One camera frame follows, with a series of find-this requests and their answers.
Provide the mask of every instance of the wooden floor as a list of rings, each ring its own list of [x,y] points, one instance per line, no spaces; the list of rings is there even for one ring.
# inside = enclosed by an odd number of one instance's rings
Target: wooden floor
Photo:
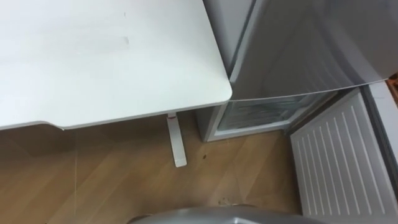
[[[71,131],[0,131],[0,223],[126,223],[175,208],[249,203],[300,213],[280,132],[200,141],[179,115],[188,165],[175,168],[164,116]]]

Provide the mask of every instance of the freezer compartment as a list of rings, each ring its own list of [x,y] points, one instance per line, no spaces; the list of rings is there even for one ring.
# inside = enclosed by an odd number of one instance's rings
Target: freezer compartment
[[[255,127],[287,121],[299,109],[310,106],[323,94],[261,100],[230,101],[218,126],[219,131]]]

